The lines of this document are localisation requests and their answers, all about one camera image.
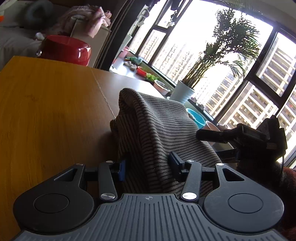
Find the striped knit sweater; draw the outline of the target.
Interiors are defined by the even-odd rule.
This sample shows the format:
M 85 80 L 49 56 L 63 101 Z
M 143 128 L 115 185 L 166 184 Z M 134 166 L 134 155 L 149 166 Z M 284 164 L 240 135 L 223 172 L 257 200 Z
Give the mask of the striped knit sweater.
M 221 162 L 208 142 L 196 139 L 198 126 L 181 103 L 124 88 L 118 104 L 110 128 L 118 143 L 118 159 L 125 161 L 124 192 L 180 195 L 184 184 L 173 176 L 170 152 L 204 167 Z

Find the pink clothes pile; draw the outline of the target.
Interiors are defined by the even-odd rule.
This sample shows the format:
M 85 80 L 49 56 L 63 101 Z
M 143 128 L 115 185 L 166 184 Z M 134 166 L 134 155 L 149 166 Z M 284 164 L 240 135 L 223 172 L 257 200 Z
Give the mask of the pink clothes pile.
M 86 23 L 84 32 L 91 38 L 94 38 L 101 26 L 109 27 L 111 25 L 112 13 L 104 11 L 100 6 L 74 6 L 67 10 L 53 27 L 49 28 L 48 35 L 70 34 L 77 20 Z

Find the blue plastic basin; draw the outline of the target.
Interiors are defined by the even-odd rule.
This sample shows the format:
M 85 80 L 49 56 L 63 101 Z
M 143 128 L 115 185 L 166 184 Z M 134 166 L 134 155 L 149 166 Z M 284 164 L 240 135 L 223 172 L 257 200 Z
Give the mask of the blue plastic basin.
M 196 123 L 199 129 L 202 129 L 205 126 L 206 122 L 200 114 L 198 114 L 197 112 L 195 112 L 190 108 L 186 108 L 186 111 L 189 117 L 192 118 L 192 120 Z

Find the white plant pot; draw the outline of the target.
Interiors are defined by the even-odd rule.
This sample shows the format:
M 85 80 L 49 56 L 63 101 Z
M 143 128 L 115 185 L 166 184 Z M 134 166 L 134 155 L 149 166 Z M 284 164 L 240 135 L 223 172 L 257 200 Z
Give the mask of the white plant pot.
M 183 82 L 178 81 L 175 89 L 173 90 L 170 100 L 177 101 L 181 104 L 185 104 L 185 102 L 194 94 L 194 90 L 189 88 Z

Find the pink basin with contents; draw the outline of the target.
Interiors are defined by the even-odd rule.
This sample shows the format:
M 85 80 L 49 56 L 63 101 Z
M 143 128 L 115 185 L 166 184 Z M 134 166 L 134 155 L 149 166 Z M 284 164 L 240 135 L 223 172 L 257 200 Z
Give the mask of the pink basin with contents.
M 153 84 L 154 88 L 156 90 L 158 90 L 158 92 L 165 96 L 167 95 L 169 92 L 171 92 L 171 90 L 164 84 L 162 83 L 161 81 L 159 80 L 154 80 L 154 84 Z

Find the potted bamboo palm plant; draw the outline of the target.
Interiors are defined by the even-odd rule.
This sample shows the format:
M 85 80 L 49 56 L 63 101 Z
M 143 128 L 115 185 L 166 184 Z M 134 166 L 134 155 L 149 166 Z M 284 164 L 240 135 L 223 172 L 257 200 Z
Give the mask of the potted bamboo palm plant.
M 213 42 L 182 79 L 182 83 L 194 88 L 205 73 L 215 65 L 230 68 L 234 77 L 245 77 L 247 63 L 259 57 L 259 30 L 246 15 L 253 12 L 247 1 L 222 1 L 225 8 L 216 13 Z

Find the green leafy plant tray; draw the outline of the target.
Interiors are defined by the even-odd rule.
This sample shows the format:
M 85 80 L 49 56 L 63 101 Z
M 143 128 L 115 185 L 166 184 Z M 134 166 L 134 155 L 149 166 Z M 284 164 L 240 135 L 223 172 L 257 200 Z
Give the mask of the green leafy plant tray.
M 158 79 L 159 79 L 158 77 L 154 76 L 151 73 L 147 73 L 145 76 L 145 81 L 149 82 L 152 85 L 154 84 L 154 81 L 158 80 Z

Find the red plastic basin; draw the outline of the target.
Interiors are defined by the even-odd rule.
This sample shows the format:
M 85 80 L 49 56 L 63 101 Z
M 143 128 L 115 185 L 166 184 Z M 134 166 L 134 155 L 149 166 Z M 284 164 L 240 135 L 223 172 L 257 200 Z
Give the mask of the red plastic basin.
M 141 76 L 141 77 L 143 77 L 143 78 L 145 78 L 146 75 L 147 75 L 147 72 L 144 71 L 142 67 L 137 66 L 137 72 L 136 72 L 136 74 L 139 75 L 139 76 Z

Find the red round stool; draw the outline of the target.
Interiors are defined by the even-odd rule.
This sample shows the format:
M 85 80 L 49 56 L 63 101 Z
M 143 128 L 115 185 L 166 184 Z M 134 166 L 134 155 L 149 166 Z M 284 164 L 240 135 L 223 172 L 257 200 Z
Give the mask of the red round stool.
M 76 38 L 48 35 L 36 52 L 42 59 L 49 59 L 87 66 L 91 57 L 91 47 Z

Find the grey covered sofa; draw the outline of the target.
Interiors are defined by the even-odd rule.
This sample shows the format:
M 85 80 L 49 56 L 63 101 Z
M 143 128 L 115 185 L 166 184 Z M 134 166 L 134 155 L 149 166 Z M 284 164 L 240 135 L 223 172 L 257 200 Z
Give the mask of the grey covered sofa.
M 48 36 L 49 28 L 53 27 L 58 18 L 70 8 L 54 5 L 54 14 L 48 27 L 43 30 L 35 30 L 23 25 L 23 12 L 25 8 L 34 1 L 4 1 L 1 5 L 1 68 L 3 68 L 13 56 L 38 57 L 41 42 Z M 91 57 L 88 67 L 93 67 L 96 58 L 107 38 L 109 31 L 107 27 L 101 26 L 94 38 L 84 32 L 86 23 L 77 20 L 68 36 L 86 42 L 91 47 Z

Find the white upright vacuum cleaner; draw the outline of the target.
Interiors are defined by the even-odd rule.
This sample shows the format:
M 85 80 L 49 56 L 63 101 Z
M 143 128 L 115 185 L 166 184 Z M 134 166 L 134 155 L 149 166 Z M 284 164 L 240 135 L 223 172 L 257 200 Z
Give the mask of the white upright vacuum cleaner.
M 117 55 L 119 55 L 121 52 L 123 52 L 124 48 L 127 46 L 129 41 L 132 39 L 132 35 L 135 32 L 136 27 L 141 27 L 144 24 L 144 20 L 149 17 L 149 7 L 145 5 L 140 13 L 137 16 L 136 21 L 133 23 L 132 27 L 128 31 L 128 34 L 126 35 L 124 41 L 122 42 Z

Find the dark curtain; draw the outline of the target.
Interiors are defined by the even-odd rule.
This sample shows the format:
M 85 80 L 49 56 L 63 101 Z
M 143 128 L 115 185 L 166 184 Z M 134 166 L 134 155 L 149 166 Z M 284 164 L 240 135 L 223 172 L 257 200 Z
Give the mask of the dark curtain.
M 144 0 L 100 2 L 100 6 L 104 11 L 111 11 L 112 17 L 109 27 L 110 32 L 96 60 L 95 68 L 109 70 L 128 31 L 147 3 L 148 1 Z

